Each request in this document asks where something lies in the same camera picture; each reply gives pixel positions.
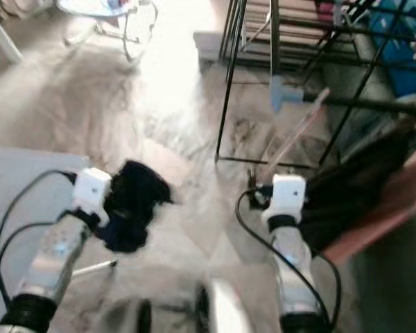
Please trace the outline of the translucent plastic clothes hanger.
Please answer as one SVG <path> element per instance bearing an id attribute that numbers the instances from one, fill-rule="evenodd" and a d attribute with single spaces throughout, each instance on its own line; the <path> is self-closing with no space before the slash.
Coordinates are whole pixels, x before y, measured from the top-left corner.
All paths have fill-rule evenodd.
<path id="1" fill-rule="evenodd" d="M 313 125 L 319 123 L 322 118 L 322 104 L 331 94 L 331 89 L 325 87 L 315 100 L 309 105 L 303 113 L 300 120 L 290 129 L 280 131 L 280 140 L 271 139 L 268 145 L 271 155 L 269 155 L 268 164 L 258 174 L 258 180 L 271 180 L 272 175 L 278 168 L 283 168 L 286 158 L 293 156 L 293 150 L 301 137 L 309 133 Z"/>

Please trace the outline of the black hanging garment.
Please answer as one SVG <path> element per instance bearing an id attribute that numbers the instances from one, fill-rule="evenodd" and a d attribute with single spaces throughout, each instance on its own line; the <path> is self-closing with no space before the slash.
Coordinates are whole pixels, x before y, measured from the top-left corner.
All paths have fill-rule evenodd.
<path id="1" fill-rule="evenodd" d="M 412 127 L 394 129 L 337 166 L 306 180 L 299 226 L 312 251 L 325 250 L 379 201 L 382 188 L 407 159 Z"/>

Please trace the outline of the silver right robot leg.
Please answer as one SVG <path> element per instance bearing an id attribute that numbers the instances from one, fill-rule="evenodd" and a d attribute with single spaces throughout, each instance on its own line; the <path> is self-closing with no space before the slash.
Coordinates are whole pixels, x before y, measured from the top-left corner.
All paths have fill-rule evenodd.
<path id="1" fill-rule="evenodd" d="M 255 333 L 239 293 L 227 280 L 202 280 L 195 311 L 197 333 Z"/>

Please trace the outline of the pink hanging garment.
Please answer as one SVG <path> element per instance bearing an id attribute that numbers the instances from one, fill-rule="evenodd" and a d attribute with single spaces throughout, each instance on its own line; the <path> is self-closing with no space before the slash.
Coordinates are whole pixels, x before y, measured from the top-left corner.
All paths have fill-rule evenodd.
<path id="1" fill-rule="evenodd" d="M 385 185 L 379 205 L 325 248 L 323 254 L 332 263 L 343 264 L 395 231 L 412 216 L 416 216 L 416 155 Z"/>

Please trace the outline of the light blue folding table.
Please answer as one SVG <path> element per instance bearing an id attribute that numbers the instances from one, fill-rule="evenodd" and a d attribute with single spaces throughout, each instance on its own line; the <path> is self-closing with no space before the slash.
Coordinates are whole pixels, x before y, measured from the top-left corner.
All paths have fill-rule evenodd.
<path id="1" fill-rule="evenodd" d="M 19 226 L 34 222 L 55 221 L 72 200 L 72 184 L 65 177 L 49 175 L 22 194 L 14 209 L 9 206 L 25 187 L 45 171 L 79 171 L 90 166 L 83 155 L 54 153 L 18 147 L 0 146 L 0 222 L 6 212 L 3 236 L 8 237 Z M 0 317 L 6 308 L 0 296 Z"/>

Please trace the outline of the blue plastic bin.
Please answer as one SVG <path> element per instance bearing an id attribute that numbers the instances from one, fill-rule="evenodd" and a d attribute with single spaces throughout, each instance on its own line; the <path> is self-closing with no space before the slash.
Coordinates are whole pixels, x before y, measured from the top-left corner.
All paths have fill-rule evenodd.
<path id="1" fill-rule="evenodd" d="M 399 17 L 399 24 L 392 32 L 396 35 L 415 36 L 416 0 L 374 0 L 374 6 L 381 10 L 369 12 L 370 30 L 380 33 L 388 32 L 388 27 L 392 25 L 394 19 L 395 10 L 398 9 L 401 2 L 406 3 L 404 13 Z M 392 39 L 383 49 L 381 61 L 405 67 L 405 69 L 394 69 L 394 67 L 386 69 L 395 97 L 399 98 L 416 93 L 416 58 L 414 58 L 411 42 Z"/>

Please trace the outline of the baby bouncer seat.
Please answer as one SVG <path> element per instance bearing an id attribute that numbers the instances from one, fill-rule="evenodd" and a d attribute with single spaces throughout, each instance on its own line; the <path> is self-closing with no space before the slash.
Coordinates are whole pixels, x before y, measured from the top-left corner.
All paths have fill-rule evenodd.
<path id="1" fill-rule="evenodd" d="M 107 36 L 122 42 L 123 54 L 132 64 L 142 61 L 160 14 L 155 0 L 55 0 L 55 5 L 65 14 L 89 20 L 88 27 L 77 35 L 62 33 L 65 47 L 84 44 L 93 34 Z M 146 39 L 142 41 L 129 29 L 141 9 L 146 7 L 152 9 L 152 19 L 146 26 Z"/>

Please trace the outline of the light blue rod bracket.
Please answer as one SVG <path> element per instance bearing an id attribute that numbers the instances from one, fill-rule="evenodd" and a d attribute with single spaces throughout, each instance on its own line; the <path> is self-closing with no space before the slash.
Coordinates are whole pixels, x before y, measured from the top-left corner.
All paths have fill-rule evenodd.
<path id="1" fill-rule="evenodd" d="M 299 87 L 285 85 L 284 77 L 274 75 L 269 80 L 270 105 L 275 114 L 281 113 L 285 103 L 303 103 L 305 92 Z"/>

